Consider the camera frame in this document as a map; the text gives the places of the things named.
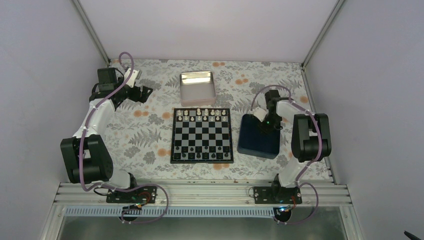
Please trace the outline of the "black silver chess board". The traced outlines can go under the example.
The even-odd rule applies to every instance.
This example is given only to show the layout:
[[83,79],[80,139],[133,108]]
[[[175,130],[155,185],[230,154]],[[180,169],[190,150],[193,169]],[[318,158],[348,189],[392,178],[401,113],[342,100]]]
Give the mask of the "black silver chess board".
[[[171,138],[171,164],[232,164],[234,162],[233,153],[233,137],[232,137],[232,121],[229,108],[207,108],[209,116],[207,121],[203,121],[204,110],[200,108],[201,115],[197,115],[198,108],[175,108],[173,111],[173,126]],[[177,111],[181,110],[182,115],[178,116]],[[184,120],[184,111],[189,112],[188,121]],[[215,115],[210,115],[211,110],[220,110],[220,120],[216,121]],[[222,121],[222,111],[226,110],[226,121]],[[197,117],[201,116],[202,120],[197,121]],[[209,117],[214,117],[214,121],[209,121]],[[176,160],[173,159],[175,147],[189,146],[228,146],[231,148],[232,155],[230,159],[208,159],[208,160]]]

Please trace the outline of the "black chess piece row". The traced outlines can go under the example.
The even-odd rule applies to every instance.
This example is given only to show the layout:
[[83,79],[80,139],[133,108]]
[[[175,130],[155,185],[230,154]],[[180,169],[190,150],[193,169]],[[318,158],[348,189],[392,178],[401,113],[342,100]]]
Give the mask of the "black chess piece row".
[[232,157],[229,146],[175,146],[174,160],[229,160]]

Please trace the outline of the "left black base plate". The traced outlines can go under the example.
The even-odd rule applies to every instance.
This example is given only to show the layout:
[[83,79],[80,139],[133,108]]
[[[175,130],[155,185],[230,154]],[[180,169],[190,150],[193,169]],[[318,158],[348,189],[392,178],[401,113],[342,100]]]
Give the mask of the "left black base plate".
[[154,204],[156,195],[156,186],[144,186],[130,192],[110,190],[107,193],[106,202],[118,204]]

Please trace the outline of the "aluminium rail frame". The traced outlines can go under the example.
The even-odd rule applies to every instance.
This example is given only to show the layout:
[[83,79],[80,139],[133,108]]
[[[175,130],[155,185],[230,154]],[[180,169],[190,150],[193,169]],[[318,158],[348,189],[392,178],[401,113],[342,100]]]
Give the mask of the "aluminium rail frame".
[[[166,197],[171,207],[252,207],[255,205],[252,183],[249,182],[161,182],[164,190],[157,190],[156,206],[165,206]],[[308,186],[300,190],[302,207],[319,202],[323,207],[351,206],[352,200],[346,185],[328,182],[314,183],[315,192]],[[84,192],[79,186],[61,183],[53,200],[56,205],[105,205],[106,197]]]

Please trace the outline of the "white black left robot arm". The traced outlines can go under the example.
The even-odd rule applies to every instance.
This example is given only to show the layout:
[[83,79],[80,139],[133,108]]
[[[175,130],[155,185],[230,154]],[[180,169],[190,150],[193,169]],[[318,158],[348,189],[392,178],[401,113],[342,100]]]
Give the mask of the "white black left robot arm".
[[89,97],[89,109],[79,129],[60,143],[68,179],[73,184],[93,184],[119,190],[119,196],[131,203],[139,197],[135,177],[113,165],[112,157],[102,139],[110,119],[125,101],[145,103],[153,89],[136,86],[141,70],[128,67],[117,76],[117,68],[99,68],[96,83]]

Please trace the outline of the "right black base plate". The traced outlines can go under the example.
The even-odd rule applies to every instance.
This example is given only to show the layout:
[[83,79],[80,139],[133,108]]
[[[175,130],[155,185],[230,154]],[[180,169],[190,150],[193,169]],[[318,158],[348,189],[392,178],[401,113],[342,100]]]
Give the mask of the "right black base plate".
[[253,187],[253,198],[255,204],[302,204],[302,195],[298,187],[255,186]]

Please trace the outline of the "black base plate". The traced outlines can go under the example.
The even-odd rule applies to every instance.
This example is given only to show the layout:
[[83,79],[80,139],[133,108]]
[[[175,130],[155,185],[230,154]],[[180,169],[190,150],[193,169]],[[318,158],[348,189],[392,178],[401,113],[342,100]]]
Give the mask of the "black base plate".
[[255,204],[302,204],[302,195],[298,187],[255,186],[253,187],[253,198]]
[[156,195],[156,186],[144,186],[130,192],[110,190],[107,193],[106,202],[118,204],[154,204]]

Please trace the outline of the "pink metal tin box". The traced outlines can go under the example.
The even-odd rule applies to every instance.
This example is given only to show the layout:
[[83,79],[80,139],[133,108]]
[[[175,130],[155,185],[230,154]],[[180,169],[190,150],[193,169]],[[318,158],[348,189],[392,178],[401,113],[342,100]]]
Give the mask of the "pink metal tin box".
[[181,73],[179,89],[183,107],[213,106],[216,103],[216,86],[211,71]]

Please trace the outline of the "blue plastic piece tray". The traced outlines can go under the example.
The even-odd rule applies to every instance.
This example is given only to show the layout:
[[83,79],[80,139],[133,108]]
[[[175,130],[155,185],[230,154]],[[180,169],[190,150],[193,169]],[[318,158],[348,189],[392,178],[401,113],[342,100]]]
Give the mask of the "blue plastic piece tray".
[[281,131],[274,127],[265,133],[260,122],[252,114],[244,114],[240,122],[237,151],[240,154],[275,159],[280,153]]

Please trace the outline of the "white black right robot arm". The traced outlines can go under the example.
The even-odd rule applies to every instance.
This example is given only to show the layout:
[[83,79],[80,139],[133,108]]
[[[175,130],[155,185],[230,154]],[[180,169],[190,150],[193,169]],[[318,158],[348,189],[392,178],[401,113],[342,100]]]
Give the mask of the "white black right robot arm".
[[292,123],[291,151],[295,159],[278,173],[271,184],[271,198],[278,204],[295,199],[299,180],[307,168],[331,153],[328,116],[313,113],[298,105],[291,97],[281,97],[277,89],[265,93],[267,114],[259,127],[266,134],[279,133],[281,121]]

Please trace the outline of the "floral patterned table mat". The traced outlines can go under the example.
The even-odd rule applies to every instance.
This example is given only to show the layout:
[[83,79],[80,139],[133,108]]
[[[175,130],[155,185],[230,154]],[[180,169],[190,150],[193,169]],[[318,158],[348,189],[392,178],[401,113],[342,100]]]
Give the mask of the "floral patterned table mat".
[[[152,88],[146,103],[124,101],[110,119],[103,140],[114,166],[140,179],[151,180],[271,180],[295,157],[291,149],[292,126],[288,119],[281,122],[279,154],[273,159],[250,156],[233,151],[233,163],[171,163],[173,123],[201,121],[211,130],[201,127],[194,135],[204,141],[211,137],[221,151],[232,137],[238,144],[240,124],[251,108],[265,108],[260,90],[279,85],[279,94],[288,93],[302,107],[309,108],[301,66],[292,62],[255,62],[222,60],[137,59],[135,68],[141,71],[137,85]],[[212,72],[216,102],[208,107],[208,116],[186,116],[175,113],[181,106],[180,74]],[[223,120],[230,121],[231,130],[219,128]]]

